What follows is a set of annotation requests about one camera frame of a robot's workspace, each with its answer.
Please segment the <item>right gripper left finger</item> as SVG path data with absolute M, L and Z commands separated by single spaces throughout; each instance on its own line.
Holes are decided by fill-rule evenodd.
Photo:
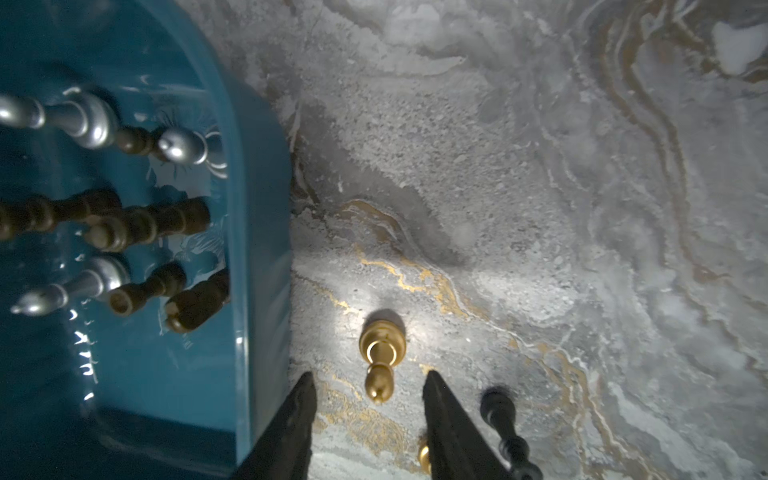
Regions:
M 236 480 L 308 478 L 317 390 L 303 373 L 251 452 L 230 476 Z

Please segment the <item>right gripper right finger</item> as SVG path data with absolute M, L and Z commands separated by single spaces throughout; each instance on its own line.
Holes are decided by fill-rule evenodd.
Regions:
M 432 479 L 509 479 L 438 371 L 427 374 L 422 399 Z

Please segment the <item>gold chess piece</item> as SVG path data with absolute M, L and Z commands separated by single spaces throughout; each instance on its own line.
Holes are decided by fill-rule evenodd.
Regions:
M 366 395 L 376 404 L 386 403 L 395 391 L 394 368 L 407 351 L 404 330 L 392 321 L 374 320 L 364 328 L 359 350 L 368 364 Z
M 418 461 L 422 468 L 422 471 L 425 474 L 430 475 L 431 474 L 430 449 L 426 440 L 421 441 L 419 444 Z

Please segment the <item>dark chess piece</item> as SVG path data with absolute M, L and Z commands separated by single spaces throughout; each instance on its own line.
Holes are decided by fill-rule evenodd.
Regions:
M 118 194 L 91 189 L 65 199 L 34 195 L 20 202 L 1 202 L 1 240 L 28 232 L 51 232 L 62 222 L 86 222 L 122 209 Z
M 171 297 L 165 305 L 165 324 L 174 332 L 189 333 L 211 319 L 230 301 L 230 274 L 225 268 Z
M 159 161 L 165 161 L 158 146 L 162 128 L 148 131 L 145 128 L 123 126 L 115 134 L 115 145 L 127 155 L 151 157 Z
M 134 206 L 99 217 L 84 233 L 92 247 L 110 253 L 134 245 L 151 244 L 169 235 L 194 235 L 205 231 L 211 214 L 202 198 L 168 205 Z
M 516 407 L 509 393 L 498 387 L 487 389 L 481 398 L 480 415 L 500 437 L 499 451 L 510 464 L 514 479 L 543 479 L 541 469 L 530 458 L 527 441 L 515 428 Z
M 129 283 L 112 290 L 108 306 L 118 316 L 128 317 L 143 309 L 155 297 L 172 297 L 186 286 L 187 278 L 182 266 L 166 263 L 155 270 L 142 283 Z

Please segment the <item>teal plastic storage box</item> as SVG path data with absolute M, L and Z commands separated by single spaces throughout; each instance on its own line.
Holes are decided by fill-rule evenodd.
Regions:
M 288 390 L 291 162 L 173 1 L 1 5 L 1 475 L 227 479 Z

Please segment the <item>silver chess piece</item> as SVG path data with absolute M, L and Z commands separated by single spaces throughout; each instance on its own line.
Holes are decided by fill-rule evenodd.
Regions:
M 157 146 L 172 163 L 183 166 L 205 166 L 220 179 L 227 179 L 228 160 L 224 153 L 220 131 L 200 133 L 182 127 L 166 129 L 157 140 Z
M 2 93 L 1 124 L 16 129 L 54 127 L 89 150 L 111 146 L 119 128 L 117 115 L 106 101 L 80 90 L 51 105 L 33 97 Z
M 122 260 L 113 256 L 95 256 L 86 261 L 83 269 L 69 280 L 27 291 L 10 307 L 10 312 L 40 317 L 64 308 L 72 300 L 85 298 L 105 301 L 112 290 L 129 282 L 129 270 Z

